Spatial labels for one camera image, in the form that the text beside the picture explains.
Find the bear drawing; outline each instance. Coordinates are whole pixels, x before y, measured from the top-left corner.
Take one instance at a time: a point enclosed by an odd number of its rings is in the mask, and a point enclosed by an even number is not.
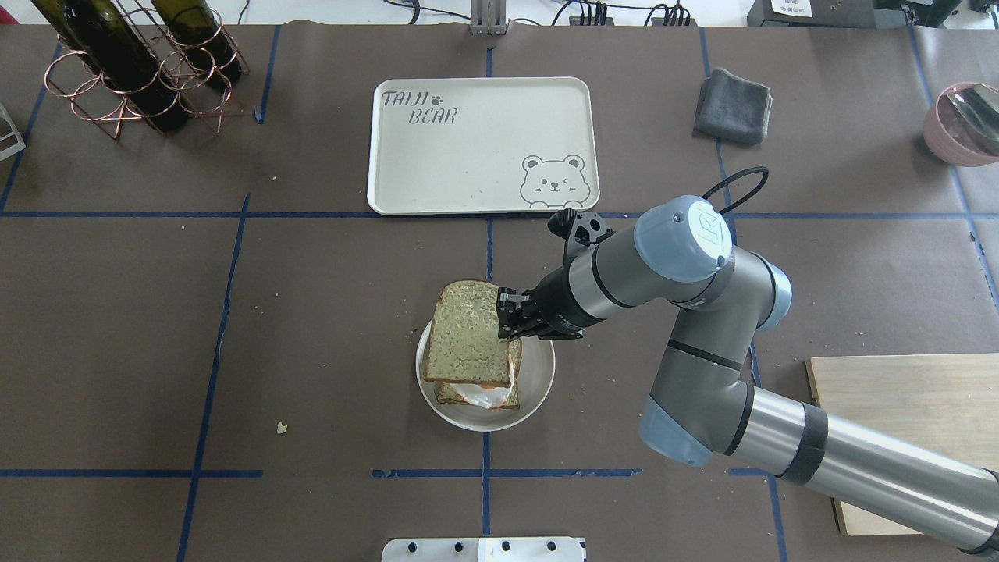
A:
[[[562,160],[523,159],[520,197],[531,209],[581,209],[589,197],[589,184],[582,177],[582,158],[570,154]]]

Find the wine bottle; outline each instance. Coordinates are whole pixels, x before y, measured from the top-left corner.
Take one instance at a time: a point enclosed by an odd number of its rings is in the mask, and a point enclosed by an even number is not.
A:
[[[80,46],[140,112],[160,131],[179,129],[188,114],[178,93],[164,83],[156,56],[132,31],[112,0],[63,0],[64,19]]]
[[[187,49],[188,60],[196,70],[208,71],[215,59],[217,72],[221,72],[235,84],[243,75],[243,67],[236,57],[226,37],[219,32],[219,24],[212,17],[205,0],[153,0],[153,6],[159,12],[163,22],[167,24],[170,33],[184,45],[200,46],[208,53],[199,49]],[[226,82],[217,75],[208,79],[208,85],[216,90],[226,87]]]
[[[59,34],[59,38],[62,39],[63,43],[73,49],[74,51],[83,51],[83,46],[80,45],[80,41],[73,36],[73,32],[70,31],[69,26],[66,25],[65,12],[66,7],[63,5],[63,0],[31,0],[31,3],[38,8],[38,11],[42,13],[42,16],[55,28],[56,33]],[[100,74],[100,68],[97,63],[90,58],[90,55],[86,53],[80,55],[80,59],[83,60],[83,64],[86,65],[87,69],[90,70],[94,75]]]

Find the metal utensil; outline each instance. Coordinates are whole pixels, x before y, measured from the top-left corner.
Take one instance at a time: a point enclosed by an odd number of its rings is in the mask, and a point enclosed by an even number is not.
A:
[[[999,156],[999,93],[979,84],[947,94],[947,99],[978,148]]]

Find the gray cloth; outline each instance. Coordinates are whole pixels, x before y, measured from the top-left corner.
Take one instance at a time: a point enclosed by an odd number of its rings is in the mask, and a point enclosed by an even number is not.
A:
[[[717,68],[700,86],[693,128],[735,142],[759,144],[766,139],[771,103],[770,88]]]

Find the white metal plate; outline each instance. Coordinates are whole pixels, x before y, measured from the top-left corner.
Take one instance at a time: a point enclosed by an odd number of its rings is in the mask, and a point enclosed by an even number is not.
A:
[[[550,341],[537,338],[520,338],[523,353],[520,356],[520,373],[517,385],[520,387],[520,408],[518,410],[487,410],[468,404],[441,404],[437,401],[435,385],[424,380],[424,354],[427,342],[431,339],[431,323],[427,324],[420,343],[417,344],[417,385],[424,400],[439,416],[453,425],[470,431],[500,431],[530,417],[544,402],[551,382],[555,379],[555,348]]]
[[[552,213],[599,196],[578,78],[393,79],[375,90],[368,204],[379,213]]]
[[[584,544],[572,537],[393,539],[382,562],[585,562]]]

